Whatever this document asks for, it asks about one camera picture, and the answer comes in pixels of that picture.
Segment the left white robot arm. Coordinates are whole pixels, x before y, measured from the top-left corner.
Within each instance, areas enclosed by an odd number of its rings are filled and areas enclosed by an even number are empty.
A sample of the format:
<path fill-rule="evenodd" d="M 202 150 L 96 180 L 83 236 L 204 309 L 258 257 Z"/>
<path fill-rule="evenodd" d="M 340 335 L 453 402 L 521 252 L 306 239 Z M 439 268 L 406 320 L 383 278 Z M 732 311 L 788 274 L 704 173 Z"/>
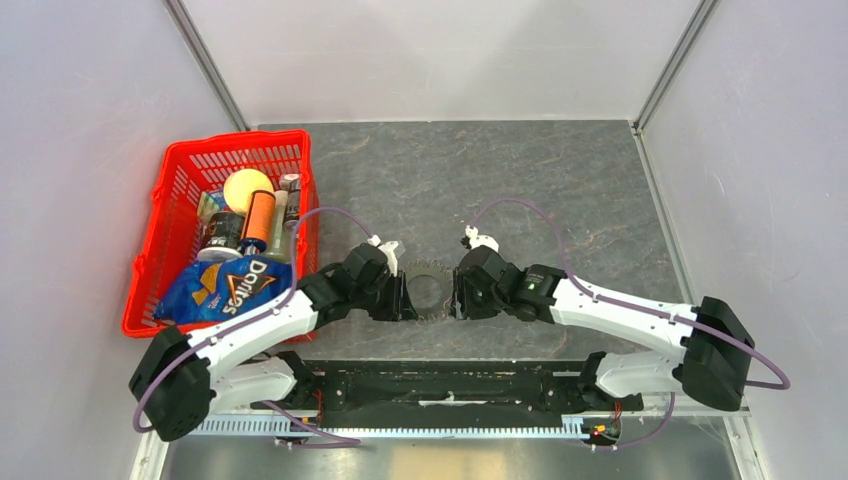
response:
<path fill-rule="evenodd" d="M 216 410 L 259 401 L 307 405 L 310 377 L 280 359 L 251 358 L 285 340 L 363 310 L 383 320 L 401 284 L 399 241 L 356 246 L 339 263 L 307 275 L 283 294 L 231 320 L 188 333 L 175 326 L 151 340 L 129 381 L 137 401 L 132 425 L 170 442 L 186 436 Z"/>

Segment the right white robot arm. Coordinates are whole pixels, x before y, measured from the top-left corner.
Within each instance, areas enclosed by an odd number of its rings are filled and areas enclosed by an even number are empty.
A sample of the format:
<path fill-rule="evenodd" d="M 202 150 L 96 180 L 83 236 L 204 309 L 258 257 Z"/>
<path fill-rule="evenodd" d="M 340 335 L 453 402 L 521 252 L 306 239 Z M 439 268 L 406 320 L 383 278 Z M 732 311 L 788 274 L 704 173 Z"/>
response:
<path fill-rule="evenodd" d="M 579 400 L 601 409 L 614 399 L 682 392 L 713 409 L 740 408 L 753 338 L 724 301 L 668 304 L 582 284 L 562 269 L 524 269 L 495 250 L 469 251 L 455 271 L 458 315 L 500 313 L 525 322 L 586 328 L 642 346 L 636 354 L 594 353 L 577 382 Z"/>

